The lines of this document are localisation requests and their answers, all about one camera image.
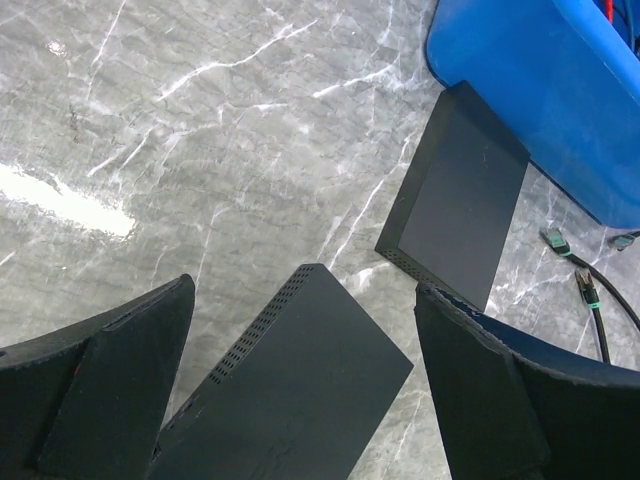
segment vent grille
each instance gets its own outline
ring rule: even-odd
[[[409,261],[407,261],[404,255],[397,253],[394,250],[383,250],[382,252],[380,252],[380,255],[389,260],[414,280],[418,282],[430,281],[429,277],[418,270],[416,267],[414,267]]]
[[[291,298],[305,284],[309,275],[313,271],[313,266],[303,266],[298,268],[287,280],[278,293],[271,299],[260,315],[249,325],[242,336],[233,344],[229,351],[222,357],[209,374],[209,380],[216,384],[222,383],[224,378],[231,373],[238,363],[247,356],[260,338],[269,329],[275,318],[284,307],[291,301]]]

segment blue container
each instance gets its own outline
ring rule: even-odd
[[[440,0],[426,50],[599,222],[640,228],[640,61],[616,17],[620,32],[593,0]]]

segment gray marble surface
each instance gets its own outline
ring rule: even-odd
[[[441,87],[432,0],[5,0],[0,4],[0,345],[182,272],[193,324],[168,414],[301,263],[323,262],[416,368],[352,479],[449,473],[415,333],[415,283],[373,246]],[[619,254],[530,168],[489,313],[595,356],[560,226],[639,308]],[[613,362],[639,335],[605,293]]]

